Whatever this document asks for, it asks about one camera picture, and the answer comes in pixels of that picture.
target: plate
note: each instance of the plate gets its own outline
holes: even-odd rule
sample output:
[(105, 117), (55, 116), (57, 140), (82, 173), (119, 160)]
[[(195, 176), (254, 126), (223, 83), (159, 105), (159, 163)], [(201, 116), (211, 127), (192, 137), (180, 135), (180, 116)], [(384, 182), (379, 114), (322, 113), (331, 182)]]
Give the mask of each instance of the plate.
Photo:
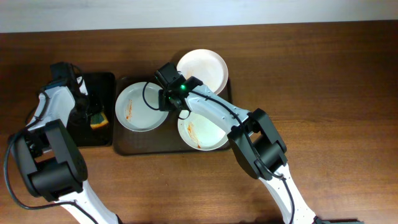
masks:
[[(132, 84), (125, 88), (116, 100), (115, 113), (119, 122), (131, 131), (150, 131), (161, 125), (169, 112), (150, 109), (142, 99), (142, 89), (146, 82)], [(160, 86), (148, 83), (145, 99), (153, 108), (159, 107)]]
[(201, 80), (209, 89), (219, 94), (228, 81), (228, 68), (216, 52), (206, 49), (192, 50), (178, 62), (177, 70), (188, 79), (192, 76)]
[(194, 149), (210, 151), (217, 149), (228, 141), (221, 128), (202, 115), (183, 110), (178, 119), (178, 132), (181, 138)]

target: table surface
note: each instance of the table surface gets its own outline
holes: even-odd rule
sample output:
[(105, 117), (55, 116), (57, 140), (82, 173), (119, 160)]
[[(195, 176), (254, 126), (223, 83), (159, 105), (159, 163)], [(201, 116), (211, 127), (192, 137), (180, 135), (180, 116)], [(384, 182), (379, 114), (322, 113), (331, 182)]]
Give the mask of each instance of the table surface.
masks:
[[(73, 62), (117, 78), (151, 75), (193, 49), (226, 61), (234, 104), (269, 113), (287, 144), (295, 183), (325, 219), (398, 219), (397, 21), (0, 34), (0, 146), (23, 127), (50, 80)], [(82, 149), (89, 182), (125, 223), (280, 220), (271, 195), (232, 151), (122, 157)], [(11, 184), (31, 197), (14, 162)], [(19, 208), (0, 177), (0, 223), (76, 223), (63, 208)]]

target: wall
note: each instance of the wall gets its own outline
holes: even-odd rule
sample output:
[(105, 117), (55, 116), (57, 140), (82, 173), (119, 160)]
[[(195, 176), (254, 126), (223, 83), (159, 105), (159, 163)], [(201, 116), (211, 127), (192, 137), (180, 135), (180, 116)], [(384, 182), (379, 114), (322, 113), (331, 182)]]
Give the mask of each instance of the wall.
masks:
[(395, 0), (1, 0), (0, 32), (398, 19)]

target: white dish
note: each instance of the white dish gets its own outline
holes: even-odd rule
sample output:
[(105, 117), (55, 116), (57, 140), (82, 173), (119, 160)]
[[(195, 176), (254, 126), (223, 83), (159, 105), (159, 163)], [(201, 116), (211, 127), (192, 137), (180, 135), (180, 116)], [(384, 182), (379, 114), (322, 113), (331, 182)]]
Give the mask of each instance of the white dish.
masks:
[[(169, 112), (150, 109), (142, 99), (145, 82), (135, 83), (125, 88), (116, 100), (115, 112), (119, 122), (131, 131), (149, 131), (157, 128), (166, 119)], [(159, 107), (158, 92), (160, 86), (148, 83), (145, 99), (153, 108)]]
[(188, 79), (197, 77), (211, 91), (221, 93), (228, 81), (228, 68), (216, 52), (205, 49), (192, 50), (178, 62), (177, 70)]
[[(188, 111), (183, 110), (180, 118), (186, 118)], [(202, 115), (191, 113), (187, 119), (178, 119), (178, 132), (181, 138), (194, 149), (210, 151), (228, 141), (225, 131)]]

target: wooden table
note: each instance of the wooden table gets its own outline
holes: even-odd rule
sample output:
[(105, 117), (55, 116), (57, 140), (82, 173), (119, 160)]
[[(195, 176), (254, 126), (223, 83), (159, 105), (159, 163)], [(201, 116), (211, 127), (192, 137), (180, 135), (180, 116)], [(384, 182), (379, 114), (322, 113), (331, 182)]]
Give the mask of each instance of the wooden table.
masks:
[[(295, 183), (325, 219), (398, 219), (397, 21), (0, 34), (1, 159), (50, 80), (73, 62), (116, 77), (152, 75), (193, 49), (226, 61), (234, 104), (270, 114)], [(122, 157), (81, 150), (98, 197), (125, 223), (251, 223), (280, 219), (267, 189), (232, 151)], [(11, 184), (31, 197), (14, 162)], [(19, 208), (0, 177), (0, 223), (76, 223), (62, 208)]]

